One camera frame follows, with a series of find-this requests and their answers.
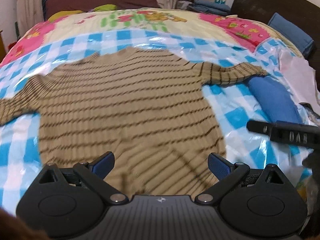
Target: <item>blue and white checkered tablecloth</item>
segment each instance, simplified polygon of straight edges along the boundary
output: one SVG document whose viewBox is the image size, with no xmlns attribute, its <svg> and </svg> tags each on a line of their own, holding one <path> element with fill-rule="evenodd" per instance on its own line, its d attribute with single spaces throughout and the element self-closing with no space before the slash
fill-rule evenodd
<svg viewBox="0 0 320 240">
<path fill-rule="evenodd" d="M 169 49 L 190 61 L 210 61 L 223 67 L 247 61 L 261 65 L 285 84 L 278 71 L 278 53 L 288 48 L 279 40 L 269 38 L 251 53 L 243 47 L 217 40 L 126 29 L 57 41 L 3 66 L 0 69 L 0 98 L 12 97 L 21 90 L 28 77 L 47 74 L 61 63 L 79 60 L 94 52 L 114 53 L 127 46 Z M 301 160 L 308 150 L 271 143 L 267 137 L 246 130 L 250 118 L 262 121 L 268 118 L 244 84 L 204 86 L 203 93 L 220 122 L 229 161 L 243 161 L 252 168 L 276 163 L 293 183 L 300 179 L 303 172 Z M 306 111 L 302 107 L 299 111 L 308 124 Z M 37 141 L 39 121 L 39 114 L 29 114 L 0 127 L 0 205 L 11 213 L 15 213 L 18 201 L 41 169 Z"/>
</svg>

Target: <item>striped sweater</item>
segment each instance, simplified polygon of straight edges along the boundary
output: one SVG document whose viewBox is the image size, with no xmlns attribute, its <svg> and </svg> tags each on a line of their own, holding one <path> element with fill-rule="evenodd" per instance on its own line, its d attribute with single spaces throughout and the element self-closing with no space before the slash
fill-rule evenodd
<svg viewBox="0 0 320 240">
<path fill-rule="evenodd" d="M 194 196 L 215 182 L 208 154 L 225 154 L 201 86 L 266 74 L 249 63 L 195 64 L 167 50 L 93 54 L 35 75 L 13 98 L 1 99 L 0 125 L 38 112 L 44 163 L 69 167 L 112 151 L 116 164 L 106 181 L 124 194 Z"/>
</svg>

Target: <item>bed headboard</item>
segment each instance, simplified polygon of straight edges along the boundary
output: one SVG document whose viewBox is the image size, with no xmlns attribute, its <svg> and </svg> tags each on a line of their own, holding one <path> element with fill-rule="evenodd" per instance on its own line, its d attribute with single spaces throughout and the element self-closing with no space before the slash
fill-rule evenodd
<svg viewBox="0 0 320 240">
<path fill-rule="evenodd" d="M 277 12 L 291 21 L 315 41 L 309 65 L 316 70 L 316 80 L 320 89 L 320 8 L 307 0 L 235 0 L 231 13 L 240 18 L 268 23 Z"/>
</svg>

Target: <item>bed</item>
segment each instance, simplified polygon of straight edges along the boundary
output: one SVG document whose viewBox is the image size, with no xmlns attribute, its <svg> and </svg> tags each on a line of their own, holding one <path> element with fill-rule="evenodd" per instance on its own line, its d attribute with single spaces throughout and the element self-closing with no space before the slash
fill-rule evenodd
<svg viewBox="0 0 320 240">
<path fill-rule="evenodd" d="M 34 74 L 47 74 L 61 63 L 94 52 L 114 53 L 127 46 L 169 49 L 189 61 L 210 61 L 223 67 L 250 62 L 262 66 L 290 92 L 279 73 L 278 55 L 283 50 L 296 57 L 297 49 L 271 28 L 263 29 L 267 39 L 250 51 L 222 27 L 202 20 L 197 13 L 155 7 L 81 13 L 39 23 L 2 62 L 0 98 L 12 97 Z M 235 16 L 227 20 L 254 24 Z M 262 31 L 259 25 L 255 28 Z M 247 85 L 204 86 L 203 95 L 220 123 L 230 162 L 242 161 L 252 168 L 276 163 L 294 185 L 309 175 L 301 161 L 310 150 L 278 145 L 246 130 L 249 119 L 270 121 Z M 312 124 L 305 108 L 297 108 L 303 123 Z M 0 203 L 11 213 L 43 165 L 37 148 L 39 120 L 39 114 L 34 113 L 0 127 Z"/>
</svg>

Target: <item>folded blue cloth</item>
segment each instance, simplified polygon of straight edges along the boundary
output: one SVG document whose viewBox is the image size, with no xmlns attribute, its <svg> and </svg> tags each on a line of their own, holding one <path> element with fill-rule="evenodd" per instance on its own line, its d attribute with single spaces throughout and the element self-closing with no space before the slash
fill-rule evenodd
<svg viewBox="0 0 320 240">
<path fill-rule="evenodd" d="M 217 14 L 217 15 L 221 15 L 221 16 L 229 15 L 229 13 L 227 13 L 227 12 L 220 11 L 220 10 L 214 9 L 214 8 L 209 8 L 209 7 L 202 6 L 202 5 L 189 5 L 189 7 L 192 8 L 193 10 L 195 10 L 196 12 L 212 13 L 212 14 Z"/>
<path fill-rule="evenodd" d="M 223 12 L 226 12 L 226 13 L 229 13 L 230 10 L 231 10 L 231 8 L 226 4 L 208 2 L 208 1 L 204 1 L 204 0 L 195 0 L 194 4 L 195 5 L 205 6 L 205 7 L 212 8 L 212 9 L 217 9 L 219 11 L 223 11 Z"/>
<path fill-rule="evenodd" d="M 278 13 L 275 13 L 272 16 L 268 25 L 291 41 L 305 58 L 309 56 L 314 41 L 302 29 L 294 25 L 292 22 L 289 22 Z"/>
<path fill-rule="evenodd" d="M 302 124 L 297 106 L 285 87 L 270 76 L 254 76 L 244 81 L 271 122 Z"/>
</svg>

